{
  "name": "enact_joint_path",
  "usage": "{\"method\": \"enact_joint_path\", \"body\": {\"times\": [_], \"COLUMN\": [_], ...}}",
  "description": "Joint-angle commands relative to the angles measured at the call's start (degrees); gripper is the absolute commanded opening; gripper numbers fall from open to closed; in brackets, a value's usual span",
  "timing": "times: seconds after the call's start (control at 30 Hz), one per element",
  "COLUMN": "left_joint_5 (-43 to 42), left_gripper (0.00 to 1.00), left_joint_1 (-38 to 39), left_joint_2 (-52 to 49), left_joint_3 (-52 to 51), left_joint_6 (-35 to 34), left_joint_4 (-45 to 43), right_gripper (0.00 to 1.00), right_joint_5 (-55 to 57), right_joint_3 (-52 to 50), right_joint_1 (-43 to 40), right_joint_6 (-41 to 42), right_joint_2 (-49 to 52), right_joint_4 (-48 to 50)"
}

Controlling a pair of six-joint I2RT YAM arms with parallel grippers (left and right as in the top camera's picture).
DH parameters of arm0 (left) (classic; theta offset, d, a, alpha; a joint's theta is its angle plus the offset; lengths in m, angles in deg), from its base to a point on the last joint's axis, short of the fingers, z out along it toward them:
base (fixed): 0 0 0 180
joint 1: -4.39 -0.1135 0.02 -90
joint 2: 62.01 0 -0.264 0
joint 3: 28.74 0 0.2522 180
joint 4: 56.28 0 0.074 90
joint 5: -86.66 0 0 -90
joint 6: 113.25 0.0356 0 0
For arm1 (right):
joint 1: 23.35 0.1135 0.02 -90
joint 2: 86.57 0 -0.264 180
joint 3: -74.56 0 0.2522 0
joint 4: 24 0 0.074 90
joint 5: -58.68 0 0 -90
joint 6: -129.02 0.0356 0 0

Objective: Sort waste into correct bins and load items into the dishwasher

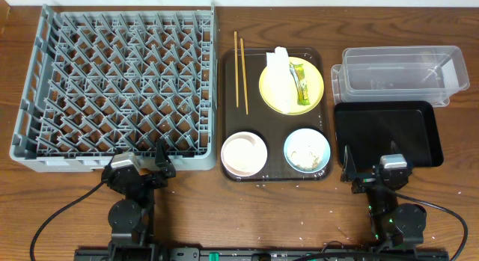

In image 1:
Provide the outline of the rice and nut leftovers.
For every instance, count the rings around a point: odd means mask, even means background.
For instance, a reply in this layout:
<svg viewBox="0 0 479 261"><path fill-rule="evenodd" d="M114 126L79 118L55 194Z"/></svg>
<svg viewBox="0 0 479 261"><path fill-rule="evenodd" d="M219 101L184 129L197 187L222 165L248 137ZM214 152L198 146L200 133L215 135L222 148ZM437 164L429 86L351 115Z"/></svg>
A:
<svg viewBox="0 0 479 261"><path fill-rule="evenodd" d="M323 149L313 145L298 145L287 155L294 167L302 171L312 171L321 163Z"/></svg>

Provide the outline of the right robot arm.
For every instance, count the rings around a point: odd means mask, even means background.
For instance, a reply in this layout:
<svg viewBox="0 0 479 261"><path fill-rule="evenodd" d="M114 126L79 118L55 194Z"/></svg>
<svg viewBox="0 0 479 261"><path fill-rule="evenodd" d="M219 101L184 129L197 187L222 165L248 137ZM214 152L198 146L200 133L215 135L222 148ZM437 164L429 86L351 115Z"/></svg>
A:
<svg viewBox="0 0 479 261"><path fill-rule="evenodd" d="M353 194L366 194L372 233L377 239L373 252L414 251L424 242L427 212L413 203L399 204L397 190L409 182L412 166L401 154L381 156L370 171L356 169L349 146L344 148L342 182L351 182Z"/></svg>

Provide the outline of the white paper napkin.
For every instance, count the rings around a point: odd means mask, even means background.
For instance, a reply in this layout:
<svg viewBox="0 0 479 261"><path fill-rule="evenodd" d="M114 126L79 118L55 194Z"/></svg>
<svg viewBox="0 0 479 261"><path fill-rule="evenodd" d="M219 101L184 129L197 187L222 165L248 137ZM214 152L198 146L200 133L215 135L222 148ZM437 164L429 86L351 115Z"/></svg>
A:
<svg viewBox="0 0 479 261"><path fill-rule="evenodd" d="M284 47L275 47L274 52L266 54L267 74L265 91L269 101L281 113L290 111L290 71L289 57Z"/></svg>

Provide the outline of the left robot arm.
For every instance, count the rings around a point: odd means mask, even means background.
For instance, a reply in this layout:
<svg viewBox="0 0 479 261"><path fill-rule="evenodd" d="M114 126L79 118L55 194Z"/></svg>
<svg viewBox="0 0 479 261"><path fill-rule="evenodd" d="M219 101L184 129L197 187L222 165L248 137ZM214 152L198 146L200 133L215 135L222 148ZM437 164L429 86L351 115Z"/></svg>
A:
<svg viewBox="0 0 479 261"><path fill-rule="evenodd" d="M158 171L140 174L140 164L134 153L116 153L105 166L101 180L111 190L124 196L109 211L112 243L123 246L145 246L154 238L154 191L168 185L176 177L164 140L156 144L154 164Z"/></svg>

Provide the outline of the green snack wrapper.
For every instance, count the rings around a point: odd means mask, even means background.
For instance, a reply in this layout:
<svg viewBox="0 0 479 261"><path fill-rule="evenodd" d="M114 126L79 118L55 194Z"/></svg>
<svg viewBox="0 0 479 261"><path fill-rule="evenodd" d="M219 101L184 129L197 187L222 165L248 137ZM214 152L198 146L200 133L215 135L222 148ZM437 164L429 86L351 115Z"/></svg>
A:
<svg viewBox="0 0 479 261"><path fill-rule="evenodd" d="M305 77L305 69L303 64L289 63L290 73L295 82L297 90L297 102L299 105L309 105L308 85Z"/></svg>

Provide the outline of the light blue bowl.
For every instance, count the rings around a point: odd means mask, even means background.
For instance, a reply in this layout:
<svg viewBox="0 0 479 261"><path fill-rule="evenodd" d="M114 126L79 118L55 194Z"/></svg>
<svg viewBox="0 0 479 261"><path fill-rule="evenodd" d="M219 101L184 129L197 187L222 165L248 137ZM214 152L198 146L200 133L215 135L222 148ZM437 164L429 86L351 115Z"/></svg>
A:
<svg viewBox="0 0 479 261"><path fill-rule="evenodd" d="M287 154L290 152L291 149L298 145L313 145L321 147L323 149L323 159L316 169L312 171L302 171L293 166ZM327 164L329 163L329 160L331 159L331 147L328 140L321 132L315 129L297 129L291 134L289 134L286 141L284 142L284 157L287 163L294 170L304 174L312 174L326 168Z"/></svg>

